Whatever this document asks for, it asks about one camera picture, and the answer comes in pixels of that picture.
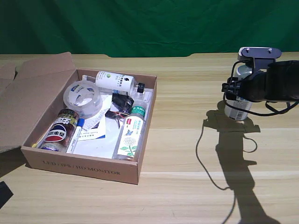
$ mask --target cardboard box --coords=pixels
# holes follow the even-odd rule
[[[14,66],[3,67],[0,70],[0,150],[21,146],[31,168],[137,184],[156,99],[156,76],[122,73],[153,89],[136,162],[31,148],[65,108],[65,89],[81,80],[82,75],[95,77],[97,73],[98,70],[76,69],[69,52],[25,62],[14,80]]]

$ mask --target marker pen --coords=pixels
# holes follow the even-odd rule
[[[84,119],[79,118],[76,130],[73,134],[73,137],[71,138],[69,146],[67,147],[66,153],[73,153],[74,152],[74,149],[75,149],[75,146],[76,146],[77,141],[79,139],[79,136],[80,136],[83,125],[84,125]]]

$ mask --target white bottle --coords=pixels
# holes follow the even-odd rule
[[[244,79],[248,75],[252,74],[252,69],[248,67],[247,65],[241,65],[236,69],[236,72],[234,73],[234,77],[237,77],[238,80]],[[250,110],[252,106],[252,102],[245,100],[241,97],[237,97],[236,100],[227,100],[227,103],[229,105],[232,105],[234,107],[238,107],[244,110]],[[247,112],[238,111],[235,110],[227,105],[225,105],[224,113],[229,117],[236,121],[242,121],[245,120],[248,116]]]
[[[146,109],[143,93],[139,92],[134,99],[130,116],[123,122],[112,159],[137,161],[145,127]]]
[[[100,91],[129,95],[130,97],[137,92],[139,85],[133,76],[108,71],[99,71],[95,84],[100,88]]]

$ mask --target wooden table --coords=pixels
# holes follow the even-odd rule
[[[0,66],[36,57],[41,55],[1,55]],[[227,119],[221,83],[236,57],[73,55],[78,68],[158,76],[140,183],[30,169],[20,151],[6,152],[0,154],[0,180],[14,196],[0,210],[0,223],[221,224],[228,216],[227,224],[298,223],[299,107],[274,117],[250,116],[245,124]],[[299,53],[283,53],[279,61],[292,59],[299,60]],[[252,110],[267,112],[264,103]],[[215,187],[195,156],[203,123],[199,158],[217,186],[234,190]],[[253,140],[257,150],[243,152],[255,149]]]

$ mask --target green backdrop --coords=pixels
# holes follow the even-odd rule
[[[0,0],[1,54],[299,51],[299,0]]]

